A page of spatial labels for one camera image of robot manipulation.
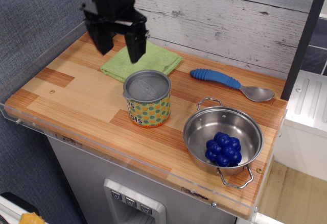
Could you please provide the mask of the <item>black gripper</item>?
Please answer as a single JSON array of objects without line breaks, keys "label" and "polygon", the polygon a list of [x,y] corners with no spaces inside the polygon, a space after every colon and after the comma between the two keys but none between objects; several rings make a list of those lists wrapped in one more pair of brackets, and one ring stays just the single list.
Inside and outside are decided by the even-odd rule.
[{"label": "black gripper", "polygon": [[124,34],[131,63],[146,53],[147,19],[134,4],[135,0],[91,0],[81,5],[86,28],[102,55],[113,48],[114,33]]}]

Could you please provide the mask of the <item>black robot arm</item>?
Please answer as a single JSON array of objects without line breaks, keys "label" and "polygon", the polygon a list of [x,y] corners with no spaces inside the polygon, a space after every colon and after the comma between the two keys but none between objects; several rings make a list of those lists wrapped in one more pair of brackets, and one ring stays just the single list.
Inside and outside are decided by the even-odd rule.
[{"label": "black robot arm", "polygon": [[116,34],[125,36],[132,63],[146,53],[147,18],[134,8],[134,4],[135,0],[91,0],[81,5],[86,28],[102,55],[113,48],[112,39]]}]

